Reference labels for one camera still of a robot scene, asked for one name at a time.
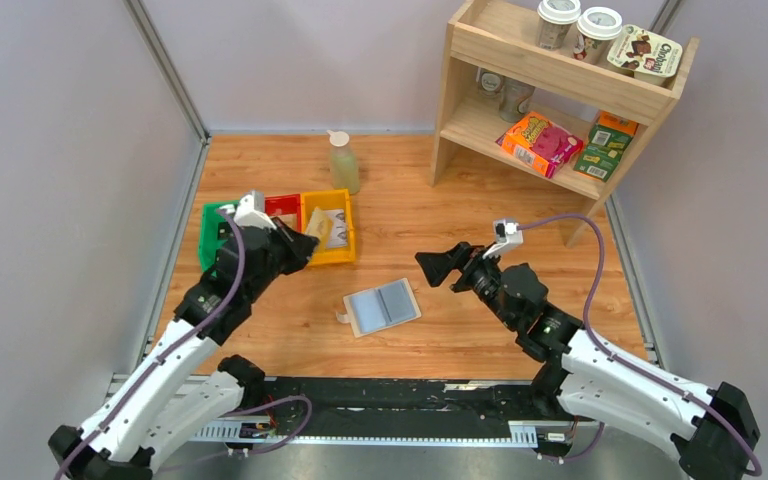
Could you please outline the beige card holder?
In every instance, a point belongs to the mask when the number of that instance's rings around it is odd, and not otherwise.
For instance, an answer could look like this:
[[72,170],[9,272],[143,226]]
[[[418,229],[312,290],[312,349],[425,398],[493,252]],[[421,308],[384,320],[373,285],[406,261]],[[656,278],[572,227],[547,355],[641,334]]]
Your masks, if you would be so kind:
[[356,338],[419,319],[422,313],[409,280],[402,278],[342,298],[336,320]]

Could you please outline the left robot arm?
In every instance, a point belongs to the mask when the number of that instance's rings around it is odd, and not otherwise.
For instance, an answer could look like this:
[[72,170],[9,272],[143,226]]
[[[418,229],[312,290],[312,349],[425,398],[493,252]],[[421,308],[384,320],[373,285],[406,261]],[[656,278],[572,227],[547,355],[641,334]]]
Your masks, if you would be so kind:
[[267,287],[304,269],[319,245],[276,217],[260,226],[229,226],[232,234],[213,264],[125,383],[81,425],[62,425],[50,436],[56,478],[150,479],[211,421],[272,408],[264,372],[239,355],[223,359],[182,399],[175,397],[194,369],[251,316]]

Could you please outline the gold credit card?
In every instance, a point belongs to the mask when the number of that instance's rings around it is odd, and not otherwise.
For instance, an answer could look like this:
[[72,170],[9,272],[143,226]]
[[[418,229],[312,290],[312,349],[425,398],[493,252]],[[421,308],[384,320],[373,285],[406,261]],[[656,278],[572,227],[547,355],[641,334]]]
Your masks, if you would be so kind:
[[316,251],[321,251],[327,247],[332,229],[332,218],[321,208],[315,207],[308,220],[305,234],[317,240]]

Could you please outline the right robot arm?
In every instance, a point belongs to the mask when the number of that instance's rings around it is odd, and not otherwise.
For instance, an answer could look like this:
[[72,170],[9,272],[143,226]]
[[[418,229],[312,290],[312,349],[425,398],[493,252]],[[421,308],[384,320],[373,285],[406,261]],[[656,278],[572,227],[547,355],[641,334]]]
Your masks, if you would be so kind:
[[531,267],[499,267],[480,245],[460,242],[415,258],[428,284],[453,272],[454,292],[472,292],[516,335],[542,367],[530,392],[533,410],[563,411],[620,429],[662,450],[693,479],[742,479],[760,430],[746,394],[728,382],[713,388],[623,353],[553,305]]

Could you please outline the white credit card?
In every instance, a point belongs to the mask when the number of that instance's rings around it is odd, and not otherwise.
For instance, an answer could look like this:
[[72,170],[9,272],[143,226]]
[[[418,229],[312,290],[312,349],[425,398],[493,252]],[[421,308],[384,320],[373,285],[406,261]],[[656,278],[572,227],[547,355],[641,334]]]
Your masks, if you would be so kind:
[[326,243],[327,249],[339,249],[349,245],[349,227],[344,209],[326,210],[325,214],[331,220],[331,230]]

